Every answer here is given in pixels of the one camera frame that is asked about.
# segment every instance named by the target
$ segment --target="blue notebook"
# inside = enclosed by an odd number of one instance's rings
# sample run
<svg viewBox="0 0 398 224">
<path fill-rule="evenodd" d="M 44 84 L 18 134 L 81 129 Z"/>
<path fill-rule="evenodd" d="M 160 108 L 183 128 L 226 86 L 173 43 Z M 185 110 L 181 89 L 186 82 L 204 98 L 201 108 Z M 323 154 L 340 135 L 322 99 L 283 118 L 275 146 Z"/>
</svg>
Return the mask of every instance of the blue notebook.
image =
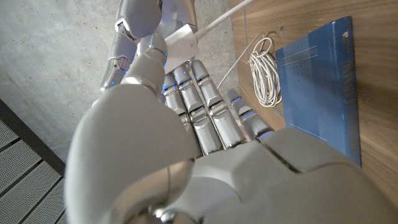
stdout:
<svg viewBox="0 0 398 224">
<path fill-rule="evenodd" d="M 361 165 L 351 17 L 276 51 L 286 128 L 310 133 Z"/>
</svg>

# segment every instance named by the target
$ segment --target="floor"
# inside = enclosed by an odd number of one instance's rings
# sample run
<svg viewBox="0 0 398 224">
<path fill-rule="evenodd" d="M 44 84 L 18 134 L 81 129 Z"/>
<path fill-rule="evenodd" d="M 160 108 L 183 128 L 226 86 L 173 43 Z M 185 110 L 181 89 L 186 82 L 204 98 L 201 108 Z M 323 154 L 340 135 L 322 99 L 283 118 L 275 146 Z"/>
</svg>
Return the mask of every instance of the floor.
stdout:
<svg viewBox="0 0 398 224">
<path fill-rule="evenodd" d="M 120 1 L 3 0 L 0 3 L 0 98 L 67 161 L 73 132 L 99 96 Z M 229 2 L 196 0 L 199 28 Z M 201 59 L 218 83 L 235 61 L 231 20 L 200 41 Z M 239 91 L 233 71 L 220 92 Z"/>
<path fill-rule="evenodd" d="M 231 6 L 241 2 L 229 1 Z M 397 1 L 255 1 L 233 15 L 236 57 L 260 32 L 269 33 L 277 50 L 348 15 L 353 18 L 362 170 L 398 207 Z M 263 108 L 257 102 L 247 60 L 238 63 L 241 95 L 274 129 L 284 128 L 282 104 Z"/>
</svg>

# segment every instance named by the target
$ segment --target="blue led light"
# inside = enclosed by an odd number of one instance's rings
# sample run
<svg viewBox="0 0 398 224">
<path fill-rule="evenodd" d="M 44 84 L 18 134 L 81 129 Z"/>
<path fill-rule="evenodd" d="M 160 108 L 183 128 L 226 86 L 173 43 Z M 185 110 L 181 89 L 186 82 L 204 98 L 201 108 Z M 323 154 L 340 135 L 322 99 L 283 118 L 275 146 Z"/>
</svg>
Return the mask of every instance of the blue led light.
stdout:
<svg viewBox="0 0 398 224">
<path fill-rule="evenodd" d="M 236 102 L 236 101 L 238 101 L 238 100 L 240 100 L 240 99 L 241 99 L 241 96 L 238 96 L 236 99 L 231 100 L 231 103 L 234 103 L 234 102 Z"/>
<path fill-rule="evenodd" d="M 254 111 L 250 112 L 250 113 L 246 113 L 245 115 L 242 116 L 242 118 L 247 118 L 248 116 L 254 114 Z"/>
</svg>

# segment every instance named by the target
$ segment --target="white cable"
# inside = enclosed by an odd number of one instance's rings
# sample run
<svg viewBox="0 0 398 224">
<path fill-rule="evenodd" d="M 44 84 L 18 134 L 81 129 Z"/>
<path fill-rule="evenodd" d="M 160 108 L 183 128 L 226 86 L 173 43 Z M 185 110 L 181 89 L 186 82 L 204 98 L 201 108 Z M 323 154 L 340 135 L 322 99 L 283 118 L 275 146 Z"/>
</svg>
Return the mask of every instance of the white cable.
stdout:
<svg viewBox="0 0 398 224">
<path fill-rule="evenodd" d="M 282 97 L 280 95 L 277 66 L 274 59 L 269 55 L 269 50 L 271 49 L 273 42 L 272 39 L 266 37 L 264 33 L 261 34 L 262 39 L 256 44 L 256 46 L 254 46 L 248 62 L 250 64 L 250 69 L 253 76 L 254 92 L 259 100 L 259 103 L 265 107 L 274 107 L 276 104 L 282 101 Z M 220 81 L 220 84 L 218 84 L 217 89 L 220 88 L 221 84 L 223 84 L 223 82 L 226 80 L 232 69 L 236 66 L 236 64 L 238 64 L 239 60 L 261 34 L 257 35 L 243 50 L 242 54 Z M 267 40 L 270 42 L 268 49 L 261 51 Z M 259 48 L 260 53 L 257 51 L 257 46 L 259 44 L 261 44 Z"/>
<path fill-rule="evenodd" d="M 232 16 L 235 12 L 238 12 L 239 10 L 243 9 L 245 6 L 248 4 L 252 3 L 254 0 L 244 0 L 243 2 L 239 3 L 232 9 L 228 10 L 224 14 L 222 14 L 219 18 L 217 18 L 215 21 L 211 22 L 208 24 L 205 28 L 198 30 L 195 35 L 195 39 L 199 41 L 202 37 L 204 37 L 212 28 L 216 27 L 219 23 L 223 22 L 225 19 L 227 19 L 229 16 Z"/>
</svg>

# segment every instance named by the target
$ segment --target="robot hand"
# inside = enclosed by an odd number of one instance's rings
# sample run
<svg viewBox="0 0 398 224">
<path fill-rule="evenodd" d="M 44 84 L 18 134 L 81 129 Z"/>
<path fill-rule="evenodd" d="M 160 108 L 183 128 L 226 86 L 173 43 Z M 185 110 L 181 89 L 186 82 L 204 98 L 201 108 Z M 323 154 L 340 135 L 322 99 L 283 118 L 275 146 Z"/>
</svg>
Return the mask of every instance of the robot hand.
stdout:
<svg viewBox="0 0 398 224">
<path fill-rule="evenodd" d="M 110 65 L 113 74 L 128 67 L 126 74 L 120 85 L 104 86 L 72 139 L 65 187 L 70 223 L 398 220 L 390 201 L 344 155 L 294 129 L 274 132 L 230 91 L 246 139 L 204 65 L 192 62 L 193 78 L 185 65 L 165 77 L 164 36 L 138 34 L 126 18 L 115 43 L 131 48 L 116 44 L 127 53 L 115 54 Z M 134 48 L 133 60 L 127 54 Z M 111 77 L 106 82 L 115 82 Z"/>
</svg>

